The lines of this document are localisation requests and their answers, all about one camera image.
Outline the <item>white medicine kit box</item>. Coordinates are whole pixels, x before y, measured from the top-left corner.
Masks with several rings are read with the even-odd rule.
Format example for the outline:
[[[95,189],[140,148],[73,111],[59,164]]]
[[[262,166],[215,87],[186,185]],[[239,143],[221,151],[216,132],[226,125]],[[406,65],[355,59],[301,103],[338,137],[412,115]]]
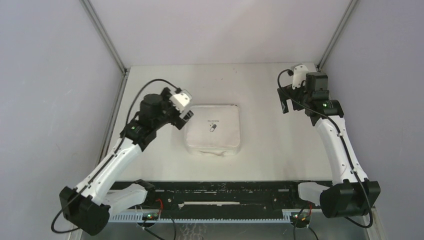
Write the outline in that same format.
[[[184,127],[187,151],[198,156],[234,156],[242,144],[241,110],[235,104],[194,105]]]

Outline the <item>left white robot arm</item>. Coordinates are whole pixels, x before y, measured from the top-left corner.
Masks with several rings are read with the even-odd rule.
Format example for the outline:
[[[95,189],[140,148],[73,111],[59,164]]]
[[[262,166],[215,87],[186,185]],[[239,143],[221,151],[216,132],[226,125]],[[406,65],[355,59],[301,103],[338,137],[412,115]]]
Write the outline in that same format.
[[[141,205],[153,207],[157,196],[152,186],[137,180],[130,186],[110,193],[120,174],[139,157],[157,137],[165,125],[181,130],[193,116],[192,96],[181,88],[165,87],[161,93],[143,97],[139,110],[128,119],[111,151],[95,169],[75,187],[64,187],[59,193],[60,214],[77,230],[95,236],[108,224],[111,217]]]

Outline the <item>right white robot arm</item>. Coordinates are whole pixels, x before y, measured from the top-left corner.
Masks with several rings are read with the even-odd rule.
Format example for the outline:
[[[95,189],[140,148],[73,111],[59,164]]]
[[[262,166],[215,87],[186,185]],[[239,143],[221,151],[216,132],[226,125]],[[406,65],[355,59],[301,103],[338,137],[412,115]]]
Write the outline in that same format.
[[[307,181],[289,194],[289,203],[302,208],[308,202],[319,206],[327,218],[372,215],[372,207],[381,193],[377,181],[371,181],[361,167],[346,129],[344,112],[338,100],[330,98],[328,76],[307,72],[299,83],[282,86],[277,93],[284,114],[287,101],[295,111],[303,110],[318,132],[331,169],[332,185]]]

